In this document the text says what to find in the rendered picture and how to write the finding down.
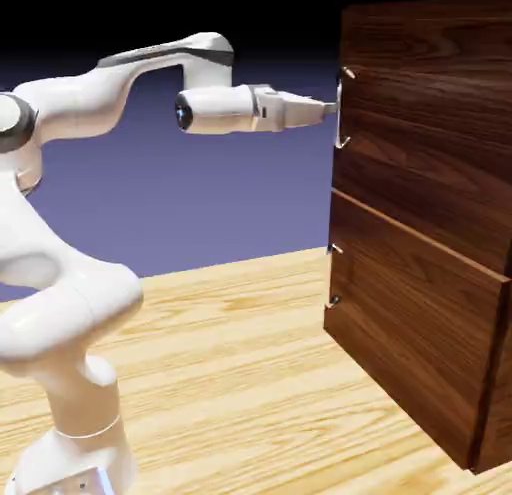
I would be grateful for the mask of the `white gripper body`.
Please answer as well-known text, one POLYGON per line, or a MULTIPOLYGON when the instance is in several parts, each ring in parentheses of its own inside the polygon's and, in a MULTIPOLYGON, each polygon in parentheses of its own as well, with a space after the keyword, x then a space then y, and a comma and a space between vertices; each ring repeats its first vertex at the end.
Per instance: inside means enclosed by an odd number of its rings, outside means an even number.
POLYGON ((329 113, 329 104, 308 96, 279 91, 283 104, 283 127, 298 128, 320 124, 329 113))

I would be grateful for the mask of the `dark wood cabinet door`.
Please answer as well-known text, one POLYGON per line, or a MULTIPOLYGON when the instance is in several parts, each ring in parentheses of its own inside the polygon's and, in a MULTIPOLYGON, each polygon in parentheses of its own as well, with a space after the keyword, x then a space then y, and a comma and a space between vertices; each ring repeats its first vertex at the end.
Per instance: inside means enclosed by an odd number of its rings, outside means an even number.
POLYGON ((512 461, 512 278, 341 192, 327 333, 461 468, 512 461))
POLYGON ((343 82, 333 186, 501 275, 512 264, 512 125, 493 87, 363 71, 343 82))

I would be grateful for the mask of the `dark wood cabinet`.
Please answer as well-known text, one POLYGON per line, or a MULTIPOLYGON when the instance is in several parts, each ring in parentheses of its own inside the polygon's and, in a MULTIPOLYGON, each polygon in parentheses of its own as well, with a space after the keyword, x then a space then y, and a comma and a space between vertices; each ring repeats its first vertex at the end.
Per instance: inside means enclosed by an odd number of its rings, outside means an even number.
POLYGON ((327 333, 461 468, 512 461, 512 0, 342 14, 327 333))

